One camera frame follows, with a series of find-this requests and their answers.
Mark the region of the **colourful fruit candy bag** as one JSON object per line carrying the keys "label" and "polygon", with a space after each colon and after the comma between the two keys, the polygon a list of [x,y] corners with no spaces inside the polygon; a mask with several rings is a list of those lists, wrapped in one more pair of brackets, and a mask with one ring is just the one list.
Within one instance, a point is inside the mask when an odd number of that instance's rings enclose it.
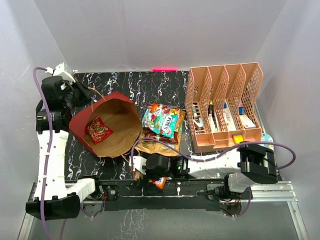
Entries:
{"label": "colourful fruit candy bag", "polygon": [[163,190],[167,177],[160,177],[158,179],[151,179],[147,175],[143,175],[140,171],[135,170],[133,173],[133,181],[141,187],[157,187],[160,190]]}

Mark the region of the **gold snack bag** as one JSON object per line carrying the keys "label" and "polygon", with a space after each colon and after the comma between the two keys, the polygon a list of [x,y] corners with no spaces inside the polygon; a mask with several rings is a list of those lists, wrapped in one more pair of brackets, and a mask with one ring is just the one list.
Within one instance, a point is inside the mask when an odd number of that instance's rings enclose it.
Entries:
{"label": "gold snack bag", "polygon": [[[174,148],[177,151],[180,150],[185,115],[186,115],[186,112],[184,110],[182,110],[180,112],[179,123],[178,123],[178,127],[179,127],[179,131],[177,132],[178,133],[178,136],[177,136],[178,144],[172,144],[172,143],[165,142],[168,146]],[[148,130],[148,128],[146,128],[146,127],[142,128],[142,131],[139,135],[139,139],[145,138],[146,130]],[[141,140],[136,145],[135,150],[137,150],[138,152],[144,152],[147,154],[160,154],[160,155],[163,155],[166,157],[176,157],[179,155],[177,152],[173,151],[169,147],[167,147],[159,142],[151,141],[151,140]]]}

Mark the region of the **red doritos bag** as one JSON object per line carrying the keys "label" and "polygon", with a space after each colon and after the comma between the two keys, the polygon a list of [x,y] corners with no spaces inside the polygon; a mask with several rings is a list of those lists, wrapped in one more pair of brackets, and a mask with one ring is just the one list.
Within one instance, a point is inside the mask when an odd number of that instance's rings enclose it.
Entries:
{"label": "red doritos bag", "polygon": [[176,145],[179,143],[177,132],[174,132],[173,137],[167,137],[167,136],[163,136],[161,134],[156,134],[156,133],[152,132],[151,130],[147,129],[145,131],[144,137],[145,138],[153,138],[153,139],[159,140],[164,143],[169,143],[169,144]]}

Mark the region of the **red peanut snack bag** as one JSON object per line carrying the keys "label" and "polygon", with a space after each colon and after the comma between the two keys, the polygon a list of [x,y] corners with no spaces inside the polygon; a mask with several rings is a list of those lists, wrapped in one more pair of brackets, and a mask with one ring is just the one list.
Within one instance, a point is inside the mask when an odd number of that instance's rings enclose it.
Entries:
{"label": "red peanut snack bag", "polygon": [[95,117],[85,126],[85,133],[91,138],[94,145],[104,141],[114,133],[112,129],[104,124],[100,116]]}

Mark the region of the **red paper bag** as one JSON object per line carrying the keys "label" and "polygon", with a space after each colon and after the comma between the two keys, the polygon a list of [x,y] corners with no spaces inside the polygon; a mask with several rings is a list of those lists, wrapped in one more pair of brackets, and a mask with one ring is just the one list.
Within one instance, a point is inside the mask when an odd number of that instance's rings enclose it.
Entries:
{"label": "red paper bag", "polygon": [[[86,125],[100,116],[106,126],[113,130],[105,140],[93,144],[85,133]],[[101,96],[97,102],[78,112],[69,123],[69,130],[92,154],[99,158],[115,158],[128,152],[142,130],[142,122],[135,104],[119,92]]]}

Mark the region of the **teal fox's candy bag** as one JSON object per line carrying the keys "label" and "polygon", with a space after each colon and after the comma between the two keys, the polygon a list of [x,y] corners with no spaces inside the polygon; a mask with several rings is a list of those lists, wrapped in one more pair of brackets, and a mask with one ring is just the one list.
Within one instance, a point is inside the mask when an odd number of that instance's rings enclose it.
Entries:
{"label": "teal fox's candy bag", "polygon": [[148,103],[142,117],[142,127],[151,132],[172,139],[180,120],[179,106]]}

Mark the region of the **pink plastic desk organizer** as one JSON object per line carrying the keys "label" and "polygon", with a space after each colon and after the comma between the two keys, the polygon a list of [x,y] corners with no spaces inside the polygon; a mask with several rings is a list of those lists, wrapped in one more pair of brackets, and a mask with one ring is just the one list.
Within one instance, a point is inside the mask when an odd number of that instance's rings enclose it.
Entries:
{"label": "pink plastic desk organizer", "polygon": [[[190,68],[184,105],[195,153],[209,153],[234,146],[234,134],[242,134],[244,141],[248,142],[261,140],[263,131],[255,114],[255,103],[263,77],[257,62]],[[214,105],[213,115],[208,114],[210,101]],[[193,105],[198,117],[202,118],[202,130],[195,129]],[[243,127],[239,114],[239,107],[242,106],[256,128]],[[226,107],[231,111],[236,130],[227,129],[223,115]]]}

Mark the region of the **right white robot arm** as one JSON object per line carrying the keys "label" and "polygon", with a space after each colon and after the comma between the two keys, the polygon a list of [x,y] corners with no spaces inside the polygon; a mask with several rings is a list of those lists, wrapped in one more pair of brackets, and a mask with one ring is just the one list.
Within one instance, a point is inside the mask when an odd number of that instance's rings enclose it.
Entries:
{"label": "right white robot arm", "polygon": [[278,182],[274,151],[259,144],[241,143],[220,154],[166,157],[152,154],[142,158],[139,171],[148,180],[171,178],[222,179],[223,185],[207,188],[207,195],[221,201],[233,200],[254,184]]}

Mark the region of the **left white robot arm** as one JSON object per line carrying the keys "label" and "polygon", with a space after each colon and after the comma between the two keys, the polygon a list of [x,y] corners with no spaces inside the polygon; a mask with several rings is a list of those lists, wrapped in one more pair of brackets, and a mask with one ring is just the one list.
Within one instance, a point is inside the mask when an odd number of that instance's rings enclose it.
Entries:
{"label": "left white robot arm", "polygon": [[39,142],[39,169],[33,199],[25,204],[28,214],[37,219],[77,218],[81,203],[103,195],[102,185],[93,176],[78,180],[67,188],[65,151],[69,137],[71,110],[92,100],[91,91],[76,80],[49,76],[42,80],[43,96],[36,107],[36,132]]}

